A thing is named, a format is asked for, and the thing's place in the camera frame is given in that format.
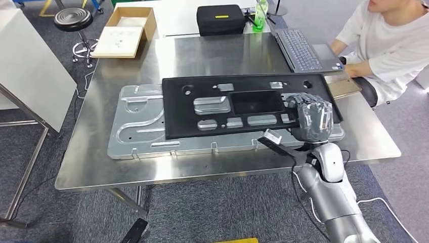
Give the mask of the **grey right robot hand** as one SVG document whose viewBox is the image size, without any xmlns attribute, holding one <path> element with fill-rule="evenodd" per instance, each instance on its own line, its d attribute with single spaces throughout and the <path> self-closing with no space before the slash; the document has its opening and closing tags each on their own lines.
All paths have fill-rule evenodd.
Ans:
<svg viewBox="0 0 429 243">
<path fill-rule="evenodd" d="M 287 107 L 293 110 L 290 119 L 299 126 L 291 128 L 295 139 L 307 143 L 328 141 L 334 125 L 332 104 L 317 95 L 296 93 L 286 98 Z"/>
</svg>

